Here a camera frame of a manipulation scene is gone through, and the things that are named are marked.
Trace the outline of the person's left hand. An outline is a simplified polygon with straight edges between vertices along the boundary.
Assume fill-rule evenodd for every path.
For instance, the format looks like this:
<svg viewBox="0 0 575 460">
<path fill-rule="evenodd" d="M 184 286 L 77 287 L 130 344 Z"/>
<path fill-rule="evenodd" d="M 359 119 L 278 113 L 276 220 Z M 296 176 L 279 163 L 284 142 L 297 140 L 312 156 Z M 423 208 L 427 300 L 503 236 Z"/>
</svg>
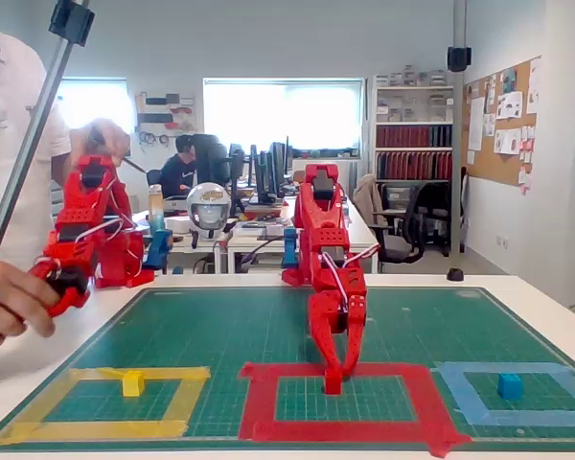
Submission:
<svg viewBox="0 0 575 460">
<path fill-rule="evenodd" d="M 83 154 L 92 153 L 111 159 L 120 167 L 130 149 L 130 136 L 109 119 L 96 119 L 70 131 L 70 163 L 74 166 Z"/>
</svg>

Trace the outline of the person's right hand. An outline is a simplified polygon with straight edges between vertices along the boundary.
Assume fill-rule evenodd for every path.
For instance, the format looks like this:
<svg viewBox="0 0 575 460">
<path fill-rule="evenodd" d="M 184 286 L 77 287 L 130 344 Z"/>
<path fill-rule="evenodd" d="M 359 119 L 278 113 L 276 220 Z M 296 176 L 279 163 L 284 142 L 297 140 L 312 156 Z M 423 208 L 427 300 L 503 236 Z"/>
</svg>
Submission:
<svg viewBox="0 0 575 460">
<path fill-rule="evenodd" d="M 22 335 L 29 326 L 42 337 L 55 331 L 48 309 L 60 297 L 44 281 L 0 261 L 0 346 L 6 338 Z"/>
</svg>

